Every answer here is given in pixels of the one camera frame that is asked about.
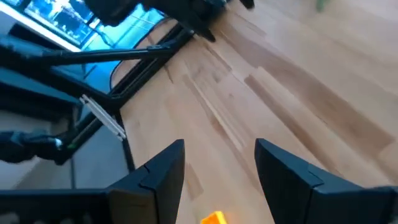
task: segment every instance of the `yellow toy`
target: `yellow toy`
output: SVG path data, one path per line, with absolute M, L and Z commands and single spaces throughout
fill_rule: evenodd
M 204 218 L 201 224 L 227 224 L 223 212 L 213 212 L 209 217 Z

